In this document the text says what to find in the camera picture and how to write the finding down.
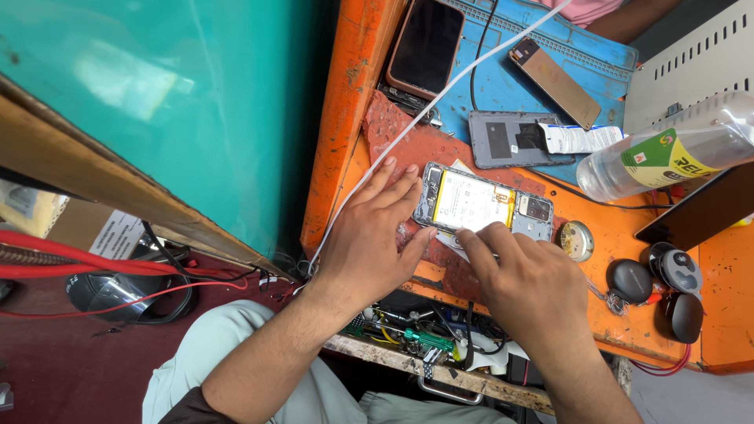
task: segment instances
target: pink shirt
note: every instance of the pink shirt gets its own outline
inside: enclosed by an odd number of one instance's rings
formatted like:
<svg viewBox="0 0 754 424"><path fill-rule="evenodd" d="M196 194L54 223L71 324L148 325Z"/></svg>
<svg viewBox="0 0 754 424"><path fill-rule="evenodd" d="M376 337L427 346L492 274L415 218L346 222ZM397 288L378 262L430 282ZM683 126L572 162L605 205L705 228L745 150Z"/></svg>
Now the pink shirt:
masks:
<svg viewBox="0 0 754 424"><path fill-rule="evenodd" d="M536 3L542 3L549 8L563 3L565 0L532 0ZM560 14L574 25L586 28L587 25L594 22L597 18L617 10L623 0L573 0L570 5L565 6Z"/></svg>

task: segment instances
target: green screwdriver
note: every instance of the green screwdriver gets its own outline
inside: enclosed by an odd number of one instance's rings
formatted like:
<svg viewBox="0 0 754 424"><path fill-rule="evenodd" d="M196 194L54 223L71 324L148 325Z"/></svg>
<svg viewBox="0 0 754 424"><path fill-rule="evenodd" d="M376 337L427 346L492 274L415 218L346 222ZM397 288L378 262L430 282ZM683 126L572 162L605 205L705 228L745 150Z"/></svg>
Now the green screwdriver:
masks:
<svg viewBox="0 0 754 424"><path fill-rule="evenodd" d="M452 340L444 339L440 336L435 336L434 334L425 333L424 331L416 331L412 328L406 328L406 330L403 331L387 326L385 324L371 321L368 321L367 324L376 325L377 327L384 327L392 331L397 331L398 333L402 333L403 338L406 340L415 340L422 345L432 346L445 352L453 352L453 349L455 348L455 344Z"/></svg>

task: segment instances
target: white cable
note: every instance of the white cable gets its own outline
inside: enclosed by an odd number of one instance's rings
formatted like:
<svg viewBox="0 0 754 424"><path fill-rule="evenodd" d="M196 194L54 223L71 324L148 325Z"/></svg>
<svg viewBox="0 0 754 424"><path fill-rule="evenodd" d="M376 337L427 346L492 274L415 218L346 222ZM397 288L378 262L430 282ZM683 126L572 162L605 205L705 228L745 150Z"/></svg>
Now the white cable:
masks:
<svg viewBox="0 0 754 424"><path fill-rule="evenodd" d="M382 162L382 159L384 159L385 156L388 155L388 152L390 152L395 147L395 145L398 144L398 142L401 141L401 139L403 139L403 137L406 136L406 134L408 134L409 131L411 131L411 128L414 128L414 126L416 125L416 123L419 122L419 119L421 119L422 116L426 115L427 112L429 112L429 110L432 109L432 107L434 105L436 105L437 102L439 102L440 99L442 99L443 96L445 96L445 94L448 93L448 91L450 91L450 89L453 87L453 85L455 85L455 83L458 82L458 80L461 79L464 75L468 74L469 71L471 71L476 65L479 65L480 63L482 63L488 57L492 56L495 53L498 53L500 50L503 50L504 48L506 48L509 45L513 44L515 41L518 41L521 38L523 38L525 35L529 34L531 31L534 31L535 29L537 29L537 27L540 26L542 23L544 23L544 21L546 21L546 20L550 19L551 17L553 17L553 15L555 15L556 13L558 13L561 9L563 9L570 2L571 2L571 0L565 0L563 3L559 4L552 11L550 11L550 13L544 15L537 22L534 22L529 28L524 29L522 32L519 32L518 34L514 35L513 37L511 37L510 39L508 39L508 41L506 41L505 43L499 45L496 48L493 48L492 50L490 50L487 53L485 53L484 55L482 55L479 59L473 61L471 63L471 65L466 66L466 68L464 70L462 70L461 73L459 73L458 75L456 75L455 78L453 80L451 80L450 84L448 84L445 87L445 89L442 90L440 92L440 94L438 94L437 97L434 98L434 100L432 100L431 102L429 102L429 104L427 105L427 107L423 111L421 111L421 113L417 113L416 114L416 117L414 118L413 121L411 121L411 123L409 124L409 126L406 127L403 130L403 132L401 132L400 134L398 134L398 137L395 137L395 140L393 140L393 142L390 143L390 145L387 147L387 149L385 149L384 152L382 152L382 154L375 160L375 162L372 164L372 166L369 167L369 170L364 174L364 176L361 177L361 180L359 180L359 183L356 184L356 186L353 189L351 189L351 191L348 193L347 196L345 196L345 199L340 204L340 207L338 207L338 210L336 210L335 215L333 215L333 218L330 220L329 225L327 226L327 230L325 231L325 235L322 237L322 242L320 243L320 246L317 248L317 251L314 252L314 256L311 258L311 262L309 263L309 268L308 268L308 274L310 276L314 276L314 273L312 272L312 267L317 262L317 258L320 256L320 252L322 251L322 247L325 245L325 241L327 240L327 236L329 235L330 230L333 229L333 223L335 223L335 220L338 219L338 215L340 214L340 211L343 209L343 206L346 203L348 203L348 199L350 199L351 196L354 195L354 193L356 192L356 190L358 190L359 187L361 187L361 185L364 184L364 182L369 178L369 176L372 175L372 172L374 172L375 168L377 168L377 165L379 165L380 162ZM298 289L296 289L296 291L301 290L302 288L303 288L303 286L301 286Z"/></svg>

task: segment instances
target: blue repair mat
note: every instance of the blue repair mat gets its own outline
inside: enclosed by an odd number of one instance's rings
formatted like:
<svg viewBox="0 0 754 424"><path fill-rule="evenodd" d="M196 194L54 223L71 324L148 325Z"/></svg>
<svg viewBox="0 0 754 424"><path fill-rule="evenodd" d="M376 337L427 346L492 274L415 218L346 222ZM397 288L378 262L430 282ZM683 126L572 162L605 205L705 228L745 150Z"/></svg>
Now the blue repair mat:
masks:
<svg viewBox="0 0 754 424"><path fill-rule="evenodd" d="M466 15L463 38L455 55L455 77L472 63L477 55L482 31L492 9L490 0L444 0ZM521 0L499 0L498 9L489 24L481 54L523 31L550 11L543 5ZM529 36L549 54L602 107L595 125L623 127L625 103L619 100L626 93L636 68L639 52L628 46L606 40L560 15L542 23ZM474 91L480 110L505 112L552 112L574 124L568 116L508 57L505 48L477 67ZM471 144L468 112L472 110L470 72L437 103L441 130L455 132L454 137ZM586 155L576 155L576 163L535 167L537 171L559 180L576 184L576 166Z"/></svg>

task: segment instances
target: brown phone case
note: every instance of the brown phone case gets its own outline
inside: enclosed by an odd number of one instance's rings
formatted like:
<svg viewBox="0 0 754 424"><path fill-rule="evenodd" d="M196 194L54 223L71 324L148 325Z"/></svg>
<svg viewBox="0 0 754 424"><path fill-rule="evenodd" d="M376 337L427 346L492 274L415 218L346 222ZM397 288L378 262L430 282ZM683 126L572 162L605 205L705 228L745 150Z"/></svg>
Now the brown phone case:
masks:
<svg viewBox="0 0 754 424"><path fill-rule="evenodd" d="M385 79L388 80L388 84L390 84L391 86L393 86L395 88L403 90L403 91L405 91L407 93L414 94L415 96L419 96L422 99L434 100L434 98L437 97L437 95L439 93L433 93L431 91L421 89L419 87L416 87L415 85L411 85L411 84L409 84L407 82L404 82L404 81L401 81L399 79L395 79L395 78L393 78L393 76L391 74L391 69L393 68L393 59L395 58L395 51L397 50L397 47L400 45L400 41L403 39L403 30L406 29L406 24L409 22L409 17L411 16L411 11L413 10L415 4L416 4L416 0L414 0L413 2L411 2L411 6L409 7L409 11L408 11L408 13L406 13L406 19L403 20L403 26L400 27L400 34L398 35L398 41L396 41L395 48L393 49L393 54L390 56L390 63L388 64L388 70L387 70L387 72L385 72ZM464 14L464 12L461 9L459 9L459 8L457 8L455 6L451 6L451 5L448 5L446 3L443 3L443 6L456 9L459 13ZM461 31L458 32L458 41L455 42L455 52L456 53L458 53L458 46L461 44L461 35L463 34L463 30L464 30L464 27L463 27L463 25L461 25ZM454 62L455 62L455 55L453 55L453 61L451 62L451 66L452 66L452 63L454 63ZM450 81L450 75L451 74L452 74L452 72L450 72L450 70L449 70L448 71L448 78L446 78L446 80L445 80L445 85L447 85L448 81Z"/></svg>
<svg viewBox="0 0 754 424"><path fill-rule="evenodd" d="M508 56L579 126L592 128L602 107L534 40L524 37Z"/></svg>

